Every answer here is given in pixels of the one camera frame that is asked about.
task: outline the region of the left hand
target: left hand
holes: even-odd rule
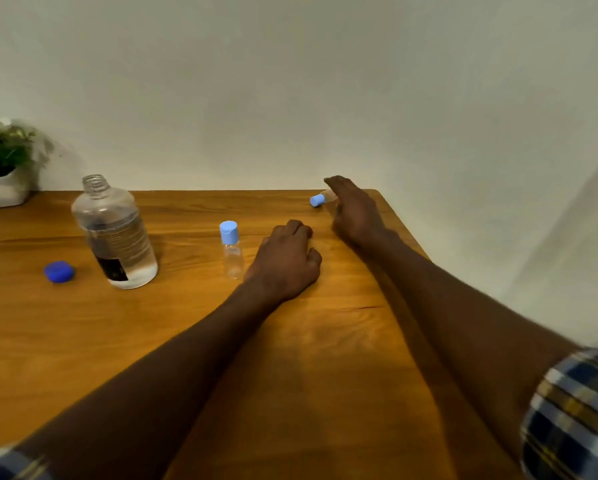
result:
[[[308,250],[311,236],[312,229],[301,221],[275,227],[261,243],[244,282],[258,281],[280,301],[299,296],[321,272],[321,254],[315,248]]]

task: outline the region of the bottle neck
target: bottle neck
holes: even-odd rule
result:
[[[83,192],[92,199],[100,199],[110,193],[110,184],[102,175],[87,175],[82,181]]]

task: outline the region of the forearm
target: forearm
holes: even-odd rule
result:
[[[421,330],[503,445],[519,456],[519,425],[544,373],[576,350],[421,257],[388,231],[369,249]]]
[[[161,478],[216,379],[276,308],[246,283],[212,314],[64,411],[18,447],[60,480]]]

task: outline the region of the small bottle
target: small bottle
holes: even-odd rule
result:
[[[225,275],[232,280],[243,277],[243,254],[239,244],[239,229],[235,221],[225,221],[219,225],[221,242],[223,242],[223,258]]]
[[[72,214],[108,281],[124,290],[151,281],[159,265],[132,194],[102,175],[83,177],[83,190]]]
[[[332,190],[324,190],[320,194],[316,194],[314,197],[310,197],[310,204],[312,207],[319,207],[324,203],[334,202],[337,199],[337,194]]]

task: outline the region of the plaid shirt sleeve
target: plaid shirt sleeve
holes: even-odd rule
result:
[[[0,480],[52,480],[43,459],[30,460],[16,450],[0,449]]]
[[[521,425],[532,480],[598,480],[598,350],[576,352],[545,375]]]

